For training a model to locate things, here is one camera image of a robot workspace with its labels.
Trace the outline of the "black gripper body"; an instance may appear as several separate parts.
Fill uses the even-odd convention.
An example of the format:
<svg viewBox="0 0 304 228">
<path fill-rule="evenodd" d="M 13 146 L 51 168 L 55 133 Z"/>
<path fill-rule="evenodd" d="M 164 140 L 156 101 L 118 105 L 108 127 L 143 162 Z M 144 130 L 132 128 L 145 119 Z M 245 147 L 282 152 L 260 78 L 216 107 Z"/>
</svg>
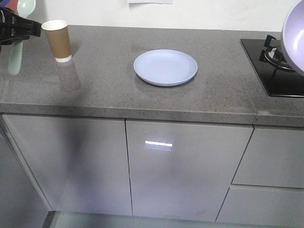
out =
<svg viewBox="0 0 304 228">
<path fill-rule="evenodd" d="M 30 23 L 13 10 L 0 7 L 0 45 L 12 45 L 15 41 L 29 39 Z"/>
</svg>

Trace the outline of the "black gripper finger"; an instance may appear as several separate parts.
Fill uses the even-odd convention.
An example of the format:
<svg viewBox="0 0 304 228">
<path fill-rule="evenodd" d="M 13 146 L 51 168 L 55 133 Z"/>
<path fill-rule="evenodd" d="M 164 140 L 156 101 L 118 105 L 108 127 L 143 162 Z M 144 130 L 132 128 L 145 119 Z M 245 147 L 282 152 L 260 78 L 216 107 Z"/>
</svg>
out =
<svg viewBox="0 0 304 228">
<path fill-rule="evenodd" d="M 27 34 L 35 36 L 35 37 L 40 37 L 41 36 L 41 26 L 42 26 L 41 23 L 28 19 L 27 20 Z"/>
</svg>

